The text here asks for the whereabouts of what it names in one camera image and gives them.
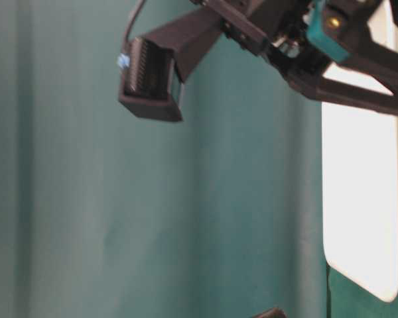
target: cable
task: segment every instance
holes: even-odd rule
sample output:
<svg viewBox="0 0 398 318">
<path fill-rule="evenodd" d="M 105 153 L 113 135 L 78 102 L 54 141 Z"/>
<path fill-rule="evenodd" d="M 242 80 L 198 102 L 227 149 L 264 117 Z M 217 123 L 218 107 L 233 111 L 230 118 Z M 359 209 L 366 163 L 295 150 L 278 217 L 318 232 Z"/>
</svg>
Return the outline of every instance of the cable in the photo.
<svg viewBox="0 0 398 318">
<path fill-rule="evenodd" d="M 139 13 L 141 12 L 141 9 L 143 8 L 143 5 L 145 5 L 146 0 L 138 0 L 137 4 L 135 5 L 134 9 L 131 10 L 129 16 L 128 16 L 128 25 L 127 28 L 125 29 L 124 32 L 124 38 L 122 42 L 122 52 L 125 52 L 125 44 L 129 40 L 129 36 L 131 34 L 131 30 L 133 29 L 133 25 L 139 16 Z"/>
</svg>

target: black object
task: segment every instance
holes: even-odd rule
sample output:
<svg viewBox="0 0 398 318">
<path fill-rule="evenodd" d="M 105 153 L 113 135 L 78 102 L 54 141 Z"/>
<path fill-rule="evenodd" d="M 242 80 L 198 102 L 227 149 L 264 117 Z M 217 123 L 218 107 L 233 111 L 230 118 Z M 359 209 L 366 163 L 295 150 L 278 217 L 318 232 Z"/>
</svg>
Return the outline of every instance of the black object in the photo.
<svg viewBox="0 0 398 318">
<path fill-rule="evenodd" d="M 202 8 L 132 41 L 124 39 L 123 53 L 131 62 L 122 70 L 119 100 L 136 116 L 181 121 L 180 99 L 171 86 L 174 80 L 183 86 L 222 33 L 263 57 L 310 99 L 398 116 L 398 53 L 375 43 L 367 25 L 381 0 L 191 2 Z M 398 26 L 398 0 L 391 6 Z M 336 60 L 339 66 L 372 76 L 392 94 L 326 79 L 335 59 L 308 39 L 311 15 L 319 15 L 324 40 L 346 53 Z"/>
<path fill-rule="evenodd" d="M 281 309 L 273 308 L 252 318 L 287 318 L 287 316 Z"/>
</svg>

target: teal bracket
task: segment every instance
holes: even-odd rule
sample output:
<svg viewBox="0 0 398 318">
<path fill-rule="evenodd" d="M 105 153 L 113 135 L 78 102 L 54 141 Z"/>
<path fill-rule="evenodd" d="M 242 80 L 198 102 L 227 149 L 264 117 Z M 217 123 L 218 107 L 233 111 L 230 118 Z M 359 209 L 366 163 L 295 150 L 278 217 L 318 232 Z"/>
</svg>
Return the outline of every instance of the teal bracket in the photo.
<svg viewBox="0 0 398 318">
<path fill-rule="evenodd" d="M 314 0 L 314 2 L 315 10 L 312 14 L 306 37 L 312 45 L 328 55 L 333 61 L 336 63 L 342 63 L 350 56 L 350 53 L 324 33 L 322 12 L 326 4 L 326 0 Z"/>
</svg>

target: metal bolt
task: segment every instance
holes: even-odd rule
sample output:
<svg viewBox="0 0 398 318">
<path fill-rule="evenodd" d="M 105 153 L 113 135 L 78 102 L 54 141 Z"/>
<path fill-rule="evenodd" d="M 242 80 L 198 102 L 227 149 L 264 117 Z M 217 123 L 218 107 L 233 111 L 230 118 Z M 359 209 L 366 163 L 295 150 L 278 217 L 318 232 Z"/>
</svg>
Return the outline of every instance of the metal bolt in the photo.
<svg viewBox="0 0 398 318">
<path fill-rule="evenodd" d="M 339 28 L 342 23 L 340 22 L 340 20 L 336 17 L 331 17 L 329 19 L 327 19 L 327 25 L 329 28 Z"/>
</svg>

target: green curtain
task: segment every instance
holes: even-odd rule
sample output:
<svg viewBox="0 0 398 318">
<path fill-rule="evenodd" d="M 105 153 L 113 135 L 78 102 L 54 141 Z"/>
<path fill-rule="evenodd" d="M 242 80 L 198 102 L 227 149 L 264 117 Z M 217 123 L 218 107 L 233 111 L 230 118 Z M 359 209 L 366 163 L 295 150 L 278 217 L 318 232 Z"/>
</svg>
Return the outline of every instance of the green curtain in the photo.
<svg viewBox="0 0 398 318">
<path fill-rule="evenodd" d="M 0 318 L 325 317 L 319 104 L 222 38 L 183 123 L 135 118 L 134 3 L 0 0 Z"/>
<path fill-rule="evenodd" d="M 330 271 L 329 286 L 332 318 L 398 318 L 398 296 L 385 303 L 335 270 Z"/>
</svg>

